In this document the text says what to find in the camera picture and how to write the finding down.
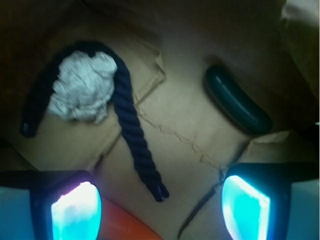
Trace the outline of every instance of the cyan led light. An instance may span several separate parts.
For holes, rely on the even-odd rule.
[[[95,240],[101,222],[101,197],[86,181],[51,205],[53,240]]]
[[[233,239],[267,239],[270,198],[237,175],[224,182],[222,212]]]

